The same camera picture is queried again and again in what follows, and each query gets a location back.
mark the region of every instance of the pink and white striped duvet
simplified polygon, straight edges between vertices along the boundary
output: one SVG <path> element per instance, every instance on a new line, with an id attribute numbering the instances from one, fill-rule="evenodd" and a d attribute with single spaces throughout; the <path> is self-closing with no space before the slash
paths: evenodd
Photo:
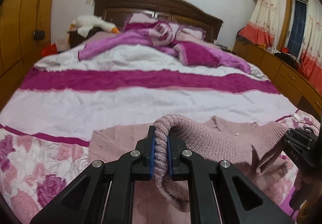
<path id="1" fill-rule="evenodd" d="M 250 74 L 186 67 L 141 45 L 120 45 L 79 61 L 83 47 L 40 60 L 0 114 L 0 191 L 22 223 L 87 166 L 93 130 L 148 123 L 168 113 L 199 122 L 216 115 L 319 127 L 253 65 Z M 285 211 L 295 172 L 276 186 Z"/>

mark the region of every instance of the drawer handle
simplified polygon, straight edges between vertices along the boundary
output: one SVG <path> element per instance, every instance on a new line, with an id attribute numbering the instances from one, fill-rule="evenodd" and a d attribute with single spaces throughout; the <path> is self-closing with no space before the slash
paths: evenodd
<path id="1" fill-rule="evenodd" d="M 315 100 L 315 103 L 319 106 L 319 108 L 322 108 L 319 102 L 317 102 L 316 100 Z"/>
<path id="2" fill-rule="evenodd" d="M 293 78 L 290 74 L 288 74 L 288 75 L 293 81 L 295 81 L 295 78 Z"/>

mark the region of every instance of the blanket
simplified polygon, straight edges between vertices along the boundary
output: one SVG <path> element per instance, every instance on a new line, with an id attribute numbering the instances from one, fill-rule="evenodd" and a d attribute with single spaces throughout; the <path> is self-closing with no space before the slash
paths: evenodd
<path id="1" fill-rule="evenodd" d="M 175 40 L 172 28 L 169 24 L 158 21 L 155 23 L 146 23 L 144 25 L 136 25 L 136 28 L 127 30 L 124 34 L 120 34 L 113 38 L 106 38 L 100 41 L 87 43 L 85 48 L 78 52 L 78 59 L 91 59 L 104 51 L 110 50 L 121 44 L 128 45 L 144 45 L 154 47 L 155 49 L 169 54 L 171 56 L 179 55 L 183 64 L 188 65 L 205 65 L 211 67 L 225 66 L 235 67 L 247 74 L 251 69 L 248 63 L 230 53 L 221 51 L 216 47 L 209 47 L 207 44 L 200 44 L 187 41 Z M 193 60 L 200 58 L 198 62 L 189 61 L 188 54 L 192 54 L 190 58 Z"/>

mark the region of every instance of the white stuffed goose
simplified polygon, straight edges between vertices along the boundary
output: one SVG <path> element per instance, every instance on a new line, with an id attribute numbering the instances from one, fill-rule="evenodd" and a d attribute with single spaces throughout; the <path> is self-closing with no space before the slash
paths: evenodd
<path id="1" fill-rule="evenodd" d="M 96 16 L 79 16 L 72 22 L 72 25 L 78 28 L 77 33 L 86 38 L 92 28 L 101 28 L 104 31 L 111 33 L 119 33 L 118 28 L 114 23 L 106 22 L 100 17 Z"/>

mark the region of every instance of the window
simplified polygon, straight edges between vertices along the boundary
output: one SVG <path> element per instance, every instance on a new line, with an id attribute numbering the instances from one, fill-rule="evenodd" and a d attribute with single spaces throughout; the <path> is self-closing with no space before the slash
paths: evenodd
<path id="1" fill-rule="evenodd" d="M 289 31 L 285 40 L 284 47 L 289 49 L 289 53 L 298 57 L 306 21 L 306 7 L 305 0 L 292 0 L 292 11 L 289 22 Z"/>

